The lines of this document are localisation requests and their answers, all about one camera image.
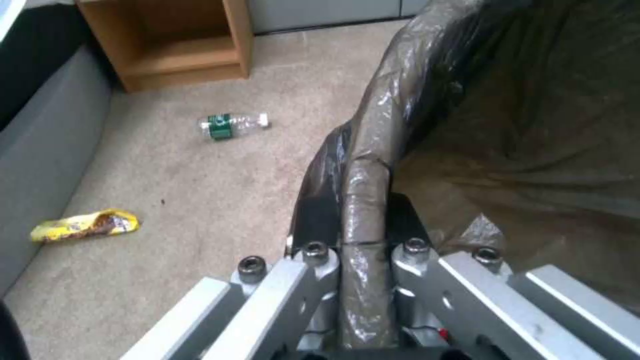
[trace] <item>floor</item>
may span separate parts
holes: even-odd
[[[349,119],[404,21],[255,39],[249,80],[116,93],[66,215],[118,207],[136,233],[47,245],[6,301],[33,359],[117,359],[204,276],[250,254],[276,261],[306,167]],[[202,115],[269,113],[273,127],[214,143]]]

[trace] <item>yellow wrapper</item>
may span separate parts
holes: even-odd
[[[31,241],[51,242],[93,235],[116,235],[138,230],[135,215],[120,209],[106,209],[89,215],[45,221],[31,232]]]

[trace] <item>plastic bottle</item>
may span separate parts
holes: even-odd
[[[231,139],[267,129],[269,118],[265,113],[211,115],[198,119],[198,127],[208,139]]]

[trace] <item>bottle cap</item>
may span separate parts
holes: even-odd
[[[260,126],[262,127],[269,127],[269,117],[266,113],[260,114],[260,117],[258,118],[258,124],[260,124]]]

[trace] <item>bolt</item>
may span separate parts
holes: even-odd
[[[324,265],[329,260],[329,248],[323,242],[312,241],[302,248],[302,260],[312,267]]]
[[[427,260],[429,258],[429,245],[420,238],[410,238],[402,244],[405,256],[415,260]]]
[[[257,284],[267,275],[267,264],[260,256],[247,256],[238,263],[240,280],[247,284]]]
[[[471,256],[480,264],[482,264],[485,268],[489,269],[490,272],[497,274],[500,271],[500,266],[502,266],[502,254],[498,249],[494,249],[492,247],[479,247],[473,251]]]

